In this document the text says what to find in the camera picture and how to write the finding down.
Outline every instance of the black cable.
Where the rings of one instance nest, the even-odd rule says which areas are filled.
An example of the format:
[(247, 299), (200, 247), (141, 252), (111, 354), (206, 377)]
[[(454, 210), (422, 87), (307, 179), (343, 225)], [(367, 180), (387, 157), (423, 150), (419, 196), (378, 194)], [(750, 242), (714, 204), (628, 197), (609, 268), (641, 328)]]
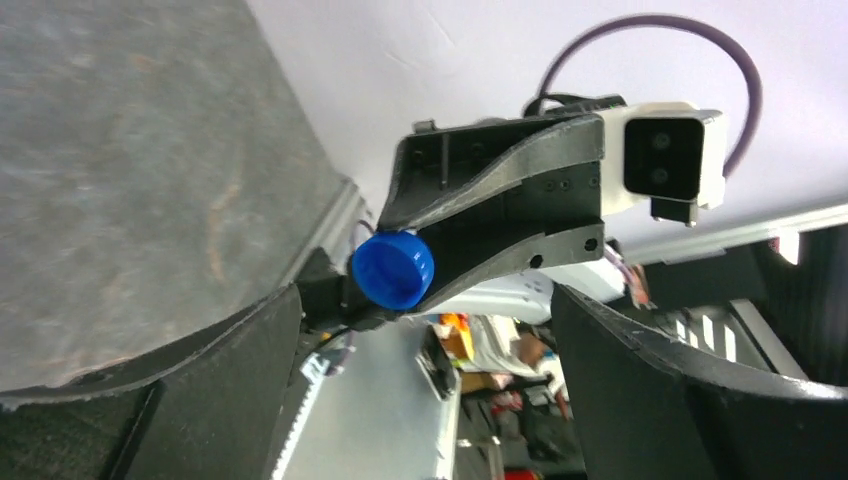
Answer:
[(742, 71), (742, 75), (745, 77), (745, 84), (748, 88), (748, 114), (745, 118), (745, 125), (742, 127), (742, 133), (739, 135), (736, 145), (733, 147), (733, 150), (727, 157), (727, 162), (724, 164), (724, 176), (729, 177), (741, 163), (742, 157), (751, 145), (751, 140), (753, 140), (759, 126), (763, 108), (763, 85), (757, 66), (748, 55), (748, 52), (729, 35), (706, 23), (675, 15), (648, 14), (622, 17), (593, 27), (577, 37), (557, 55), (556, 59), (548, 67), (548, 71), (539, 85), (537, 98), (533, 102), (537, 102), (538, 106), (541, 106), (542, 102), (539, 99), (550, 96), (549, 90), (551, 84), (563, 65), (565, 65), (565, 62), (583, 47), (610, 33), (640, 27), (671, 28), (705, 38), (724, 50)]
[(353, 329), (350, 327), (342, 327), (335, 332), (333, 332), (329, 337), (325, 338), (318, 342), (317, 345), (312, 347), (312, 350), (304, 357), (304, 359), (309, 358), (311, 355), (316, 354), (327, 347), (327, 345), (333, 343), (335, 340), (341, 338), (343, 335), (347, 335), (348, 333), (353, 333)]
[(374, 227), (370, 223), (368, 223), (365, 220), (362, 220), (360, 218), (359, 220), (356, 221), (356, 224), (359, 225), (360, 227), (365, 228), (365, 230), (368, 230), (368, 233), (370, 233), (371, 235), (374, 235)]

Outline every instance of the red object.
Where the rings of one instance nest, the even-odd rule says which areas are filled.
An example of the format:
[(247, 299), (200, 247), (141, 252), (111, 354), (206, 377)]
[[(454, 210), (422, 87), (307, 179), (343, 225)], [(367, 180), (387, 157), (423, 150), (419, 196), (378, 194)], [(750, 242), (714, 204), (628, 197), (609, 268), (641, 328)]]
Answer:
[(536, 474), (535, 472), (531, 472), (530, 470), (513, 470), (511, 472), (506, 472), (504, 475), (504, 479), (506, 480), (542, 480), (542, 477)]

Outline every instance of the white camera housing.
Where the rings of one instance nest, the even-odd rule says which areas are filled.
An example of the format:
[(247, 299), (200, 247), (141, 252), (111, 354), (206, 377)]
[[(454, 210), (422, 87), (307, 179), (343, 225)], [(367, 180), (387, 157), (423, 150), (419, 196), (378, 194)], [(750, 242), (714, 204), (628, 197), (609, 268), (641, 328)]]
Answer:
[[(601, 214), (611, 215), (640, 203), (652, 201), (685, 204), (691, 209), (682, 216), (669, 218), (694, 224), (698, 208), (711, 209), (724, 200), (725, 179), (722, 173), (727, 156), (727, 118), (717, 110), (699, 110), (687, 102), (658, 102), (613, 108), (594, 112), (604, 119), (605, 155), (601, 162)], [(694, 119), (703, 126), (700, 179), (697, 197), (691, 200), (669, 199), (634, 193), (625, 185), (625, 128), (634, 119)]]

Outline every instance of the black bracket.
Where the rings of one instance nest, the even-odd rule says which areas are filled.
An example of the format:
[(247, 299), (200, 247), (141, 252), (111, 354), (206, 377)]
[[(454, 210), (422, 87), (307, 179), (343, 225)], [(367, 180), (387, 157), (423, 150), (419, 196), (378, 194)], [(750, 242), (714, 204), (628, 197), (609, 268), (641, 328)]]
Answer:
[[(444, 130), (428, 121), (415, 130), (398, 146), (377, 230), (415, 230), (437, 265), (432, 285), (415, 308), (395, 312), (368, 301), (350, 278), (301, 282), (308, 325), (377, 328), (492, 278), (601, 257), (600, 116), (566, 112)], [(337, 301), (328, 302), (331, 295)]]

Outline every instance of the white ceiling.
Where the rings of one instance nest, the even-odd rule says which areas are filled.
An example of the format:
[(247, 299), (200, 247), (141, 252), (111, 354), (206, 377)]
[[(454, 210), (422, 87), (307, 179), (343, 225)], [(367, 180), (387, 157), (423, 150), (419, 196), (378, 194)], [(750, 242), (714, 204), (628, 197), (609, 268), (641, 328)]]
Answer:
[[(753, 57), (765, 105), (726, 204), (698, 228), (657, 224), (647, 206), (607, 219), (639, 247), (848, 200), (848, 3), (713, 0), (248, 0), (338, 169), (379, 209), (397, 142), (412, 122), (517, 117), (553, 56), (613, 17), (683, 14), (724, 30)], [(742, 76), (707, 41), (631, 30), (584, 49), (554, 91), (688, 100), (745, 113)]]

